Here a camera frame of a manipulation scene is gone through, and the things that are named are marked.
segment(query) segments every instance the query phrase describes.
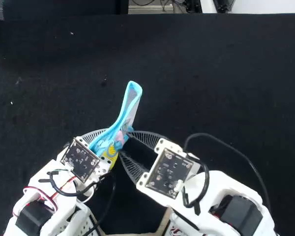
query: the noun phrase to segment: robotic hand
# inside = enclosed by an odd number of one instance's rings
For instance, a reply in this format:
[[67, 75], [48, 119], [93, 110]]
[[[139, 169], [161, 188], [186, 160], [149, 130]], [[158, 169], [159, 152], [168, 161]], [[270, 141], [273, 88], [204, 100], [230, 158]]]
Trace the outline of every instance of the robotic hand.
[[[98, 225], [112, 202], [116, 184], [110, 172], [127, 141], [142, 95], [130, 81], [121, 111], [108, 129], [76, 137], [56, 160], [38, 171], [13, 208], [4, 236], [99, 236]], [[106, 210], [96, 221], [87, 202], [103, 180], [113, 178]]]
[[[260, 195], [180, 146], [160, 139], [149, 172], [136, 187], [171, 207], [171, 221], [187, 236], [276, 236], [274, 222]], [[204, 172], [198, 174], [199, 168]]]

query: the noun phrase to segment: cable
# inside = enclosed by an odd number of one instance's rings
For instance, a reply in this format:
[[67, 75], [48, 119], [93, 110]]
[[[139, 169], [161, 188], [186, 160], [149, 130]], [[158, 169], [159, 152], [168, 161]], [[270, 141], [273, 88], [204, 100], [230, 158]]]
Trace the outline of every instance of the cable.
[[139, 4], [139, 3], [137, 3], [135, 0], [132, 0], [132, 2], [133, 2], [134, 4], [136, 4], [136, 5], [138, 5], [138, 6], [147, 6], [147, 5], [151, 4], [151, 3], [154, 2], [154, 1], [155, 1], [155, 0], [151, 0], [151, 1], [149, 1], [148, 3]]
[[257, 168], [256, 168], [256, 167], [254, 166], [254, 164], [249, 160], [249, 158], [248, 158], [245, 154], [243, 154], [242, 152], [240, 152], [239, 150], [237, 150], [236, 148], [232, 147], [231, 145], [229, 145], [229, 144], [223, 142], [222, 140], [220, 140], [220, 139], [214, 137], [213, 135], [210, 135], [210, 134], [207, 134], [207, 133], [195, 133], [195, 134], [190, 135], [190, 136], [186, 139], [186, 141], [185, 141], [185, 143], [184, 143], [184, 147], [183, 147], [183, 149], [186, 150], [187, 147], [188, 147], [188, 143], [190, 142], [190, 140], [191, 140], [191, 139], [194, 139], [194, 138], [197, 138], [197, 137], [206, 137], [206, 138], [209, 138], [209, 139], [211, 139], [211, 140], [214, 140], [214, 141], [216, 141], [217, 143], [219, 143], [219, 144], [221, 144], [221, 145], [223, 145], [223, 146], [225, 146], [225, 147], [231, 149], [232, 151], [234, 151], [235, 153], [237, 153], [239, 156], [241, 156], [242, 158], [244, 158], [244, 159], [249, 163], [250, 167], [251, 167], [252, 170], [255, 172], [255, 174], [256, 174], [256, 176], [257, 176], [259, 182], [260, 182], [260, 185], [261, 185], [261, 187], [262, 187], [262, 189], [263, 189], [263, 192], [264, 192], [264, 195], [265, 195], [265, 203], [266, 203], [266, 206], [267, 206], [269, 212], [271, 213], [270, 198], [269, 198], [268, 191], [267, 191], [267, 189], [266, 189], [266, 185], [265, 185], [264, 181], [262, 180], [262, 177], [261, 177], [261, 175], [259, 174]]
[[114, 195], [115, 195], [115, 190], [116, 190], [116, 178], [115, 178], [115, 175], [111, 173], [110, 175], [112, 178], [113, 178], [113, 189], [112, 189], [112, 193], [109, 197], [109, 200], [108, 200], [108, 203], [106, 205], [106, 208], [102, 214], [102, 216], [100, 217], [100, 219], [96, 222], [96, 224], [94, 224], [94, 226], [89, 229], [85, 234], [83, 234], [82, 236], [88, 236], [89, 234], [91, 234], [94, 230], [97, 230], [97, 227], [99, 226], [99, 224], [104, 220], [105, 216], [107, 215], [108, 213], [108, 210], [113, 202], [113, 198], [114, 198]]
[[92, 188], [92, 193], [88, 196], [88, 198], [86, 198], [84, 201], [80, 201], [79, 199], [77, 199], [77, 201], [78, 202], [80, 202], [80, 203], [86, 203], [88, 200], [90, 200], [92, 197], [93, 197], [93, 195], [94, 195], [94, 192], [95, 192], [95, 188], [94, 188], [94, 186], [93, 186], [93, 188]]
[[188, 194], [186, 193], [186, 189], [185, 189], [185, 186], [182, 188], [182, 200], [183, 200], [183, 205], [186, 207], [186, 208], [192, 208], [194, 207], [195, 208], [195, 213], [197, 215], [199, 215], [201, 213], [201, 210], [200, 210], [200, 206], [199, 206], [199, 202], [202, 200], [202, 198], [206, 195], [207, 193], [207, 189], [208, 189], [208, 186], [209, 186], [209, 182], [210, 182], [210, 173], [209, 173], [209, 169], [207, 167], [207, 165], [201, 161], [200, 159], [198, 158], [195, 158], [195, 157], [192, 157], [192, 156], [189, 156], [187, 154], [187, 158], [194, 161], [194, 162], [197, 162], [201, 165], [201, 167], [203, 168], [204, 172], [205, 172], [205, 183], [203, 185], [203, 188], [202, 188], [202, 191], [201, 193], [199, 194], [199, 196], [193, 200], [192, 202], [189, 202], [188, 200]]
[[164, 3], [164, 5], [162, 4], [162, 0], [160, 0], [160, 4], [161, 4], [161, 6], [162, 6], [162, 8], [163, 8], [163, 11], [165, 11], [165, 6], [166, 6], [166, 4], [169, 2], [170, 0], [167, 0], [165, 3]]
[[55, 203], [55, 201], [52, 200], [51, 197], [49, 197], [43, 190], [36, 188], [34, 186], [26, 186], [23, 189], [23, 193], [25, 194], [28, 189], [34, 189], [40, 194], [40, 196], [43, 196], [46, 199], [46, 201], [48, 201], [53, 206], [54, 212], [56, 212], [58, 210], [58, 207], [57, 207], [57, 204]]
[[50, 171], [49, 173], [49, 181], [51, 183], [51, 186], [56, 190], [56, 192], [58, 192], [61, 195], [64, 195], [66, 197], [77, 197], [81, 194], [85, 194], [90, 188], [92, 188], [94, 185], [99, 184], [102, 182], [102, 180], [106, 177], [111, 175], [111, 172], [108, 172], [102, 176], [99, 177], [99, 181], [98, 182], [92, 182], [90, 183], [85, 189], [81, 190], [81, 191], [76, 191], [75, 193], [66, 193], [63, 192], [60, 188], [58, 188], [58, 186], [56, 185], [54, 179], [53, 179], [53, 175], [57, 175], [58, 171]]
[[178, 1], [174, 1], [174, 3], [176, 4], [176, 6], [179, 8], [179, 10], [181, 11], [181, 13], [184, 13], [184, 11], [181, 9], [180, 6], [182, 6], [182, 4]]
[[[70, 178], [60, 189], [62, 190], [66, 185], [67, 183], [73, 181], [74, 179], [76, 178], [76, 176]], [[56, 195], [58, 194], [58, 192], [54, 193], [52, 196], [51, 196], [51, 199], [54, 199], [56, 197]]]

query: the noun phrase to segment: black fabric surface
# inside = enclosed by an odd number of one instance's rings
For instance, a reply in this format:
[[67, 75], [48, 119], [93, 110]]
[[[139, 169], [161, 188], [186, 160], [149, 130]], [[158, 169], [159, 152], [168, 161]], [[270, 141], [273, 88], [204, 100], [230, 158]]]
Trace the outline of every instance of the black fabric surface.
[[[129, 80], [144, 90], [136, 129], [232, 144], [263, 176], [278, 232], [295, 235], [295, 15], [0, 22], [0, 235], [30, 176], [73, 136], [114, 122]], [[232, 152], [207, 140], [190, 150], [263, 196]], [[115, 172], [102, 227], [155, 230], [164, 209], [135, 191], [119, 162]], [[105, 201], [90, 204], [100, 211]]]

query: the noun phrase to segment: black wire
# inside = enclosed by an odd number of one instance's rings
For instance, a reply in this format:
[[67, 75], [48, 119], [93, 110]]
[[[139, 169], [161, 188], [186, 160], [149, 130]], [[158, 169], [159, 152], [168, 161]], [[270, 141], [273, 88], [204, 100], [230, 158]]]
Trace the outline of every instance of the black wire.
[[199, 206], [199, 205], [197, 206], [196, 204], [199, 204], [199, 202], [202, 200], [202, 198], [203, 198], [203, 197], [206, 195], [206, 193], [207, 193], [207, 189], [208, 189], [209, 182], [210, 182], [210, 173], [209, 173], [209, 169], [208, 169], [207, 165], [206, 165], [203, 161], [201, 161], [200, 159], [198, 159], [198, 158], [194, 158], [194, 157], [192, 157], [192, 156], [189, 156], [188, 154], [187, 154], [187, 158], [188, 158], [189, 160], [192, 160], [192, 161], [194, 161], [194, 162], [199, 163], [199, 164], [201, 165], [201, 167], [203, 168], [203, 170], [204, 170], [204, 172], [205, 172], [205, 175], [206, 175], [206, 177], [205, 177], [205, 183], [204, 183], [204, 185], [203, 185], [203, 188], [202, 188], [201, 193], [200, 193], [199, 196], [198, 196], [195, 200], [193, 200], [192, 202], [189, 202], [189, 200], [188, 200], [188, 194], [186, 193], [185, 187], [182, 188], [182, 200], [183, 200], [183, 205], [184, 205], [186, 208], [192, 208], [192, 207], [195, 207], [195, 213], [196, 213], [197, 215], [199, 215], [200, 212], [201, 212], [201, 211], [200, 211], [200, 206]]
[[161, 4], [161, 6], [162, 6], [162, 8], [163, 8], [163, 11], [165, 11], [165, 6], [166, 6], [166, 4], [169, 2], [170, 0], [167, 0], [165, 3], [164, 3], [164, 5], [162, 4], [162, 0], [160, 0], [160, 4]]
[[106, 208], [102, 214], [102, 216], [100, 217], [100, 219], [94, 224], [94, 226], [92, 228], [90, 228], [85, 234], [83, 234], [82, 236], [88, 236], [89, 234], [91, 234], [94, 230], [97, 230], [99, 224], [104, 220], [104, 218], [106, 217], [108, 210], [113, 202], [113, 198], [115, 195], [115, 190], [116, 190], [116, 177], [114, 174], [110, 175], [113, 178], [113, 189], [112, 189], [112, 193], [110, 195], [110, 198], [108, 200], [108, 203], [106, 205]]
[[267, 191], [267, 189], [266, 189], [266, 185], [265, 185], [264, 181], [262, 180], [262, 177], [261, 177], [261, 175], [259, 174], [257, 168], [256, 168], [256, 167], [254, 166], [254, 164], [249, 160], [249, 158], [248, 158], [245, 154], [243, 154], [242, 152], [240, 152], [239, 150], [237, 150], [236, 148], [232, 147], [231, 145], [229, 145], [229, 144], [223, 142], [222, 140], [220, 140], [220, 139], [214, 137], [213, 135], [210, 135], [210, 134], [207, 134], [207, 133], [195, 133], [195, 134], [190, 135], [190, 136], [186, 139], [183, 149], [186, 150], [187, 147], [188, 147], [188, 143], [189, 143], [189, 141], [190, 141], [191, 139], [193, 139], [193, 138], [197, 138], [197, 137], [206, 137], [206, 138], [212, 139], [212, 140], [218, 142], [219, 144], [222, 144], [223, 146], [225, 146], [225, 147], [231, 149], [232, 151], [234, 151], [235, 153], [237, 153], [239, 156], [241, 156], [242, 158], [244, 158], [244, 159], [249, 163], [250, 167], [253, 169], [253, 171], [255, 172], [255, 174], [256, 174], [256, 176], [257, 176], [259, 182], [260, 182], [260, 185], [261, 185], [261, 187], [262, 187], [262, 189], [263, 189], [263, 192], [264, 192], [264, 195], [265, 195], [265, 203], [266, 203], [266, 206], [267, 206], [269, 212], [271, 213], [270, 198], [269, 198], [268, 191]]
[[102, 182], [102, 180], [107, 177], [112, 175], [112, 172], [108, 172], [102, 176], [99, 177], [99, 181], [98, 182], [92, 182], [90, 183], [85, 189], [81, 190], [81, 191], [76, 191], [75, 193], [66, 193], [63, 192], [61, 189], [58, 188], [58, 186], [56, 185], [53, 175], [57, 175], [59, 172], [58, 171], [50, 171], [49, 174], [49, 181], [51, 183], [51, 186], [55, 189], [55, 191], [61, 195], [64, 195], [66, 197], [77, 197], [81, 194], [85, 194], [90, 188], [92, 188], [94, 185], [96, 184], [100, 184]]
[[151, 1], [148, 2], [148, 3], [139, 4], [139, 3], [137, 3], [135, 0], [132, 0], [132, 2], [133, 2], [134, 4], [136, 4], [136, 5], [138, 5], [138, 6], [147, 6], [147, 5], [151, 4], [151, 3], [154, 2], [154, 1], [155, 1], [155, 0], [151, 0]]
[[179, 2], [177, 2], [177, 1], [174, 1], [174, 3], [176, 4], [176, 6], [179, 8], [179, 10], [182, 12], [182, 13], [184, 13], [183, 12], [183, 10], [181, 9], [181, 3], [179, 3]]

